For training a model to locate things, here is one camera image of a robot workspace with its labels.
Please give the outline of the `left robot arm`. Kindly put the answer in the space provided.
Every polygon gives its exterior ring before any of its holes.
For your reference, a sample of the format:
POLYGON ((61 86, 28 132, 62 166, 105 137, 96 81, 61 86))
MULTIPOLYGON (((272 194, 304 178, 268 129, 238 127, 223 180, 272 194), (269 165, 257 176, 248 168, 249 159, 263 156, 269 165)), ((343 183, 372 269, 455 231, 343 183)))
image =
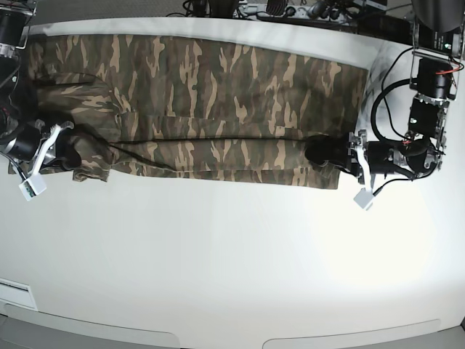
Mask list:
POLYGON ((364 129, 339 137, 312 136, 304 153, 311 164, 331 164, 361 180, 370 175, 402 175, 417 180, 439 166, 445 147, 445 117, 456 97, 451 90, 456 87, 456 74, 464 69, 464 2, 413 1, 412 7, 411 74, 381 86, 370 110, 375 140, 369 141, 364 129), (378 128, 378 109, 387 95, 400 87, 409 87, 415 95, 408 128, 393 140, 378 128))

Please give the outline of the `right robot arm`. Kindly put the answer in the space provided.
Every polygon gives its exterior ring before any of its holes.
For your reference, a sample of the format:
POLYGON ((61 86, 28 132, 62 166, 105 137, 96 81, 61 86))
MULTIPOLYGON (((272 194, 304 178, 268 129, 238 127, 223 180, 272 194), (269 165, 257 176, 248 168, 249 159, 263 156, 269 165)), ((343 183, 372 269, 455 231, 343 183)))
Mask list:
POLYGON ((71 144, 74 123, 58 111, 42 111, 36 86, 27 76, 22 50, 26 48, 36 1, 1 2, 1 155, 21 170, 21 164, 39 159, 39 151, 61 127, 57 139, 45 150, 39 169, 71 171, 81 157, 71 144))

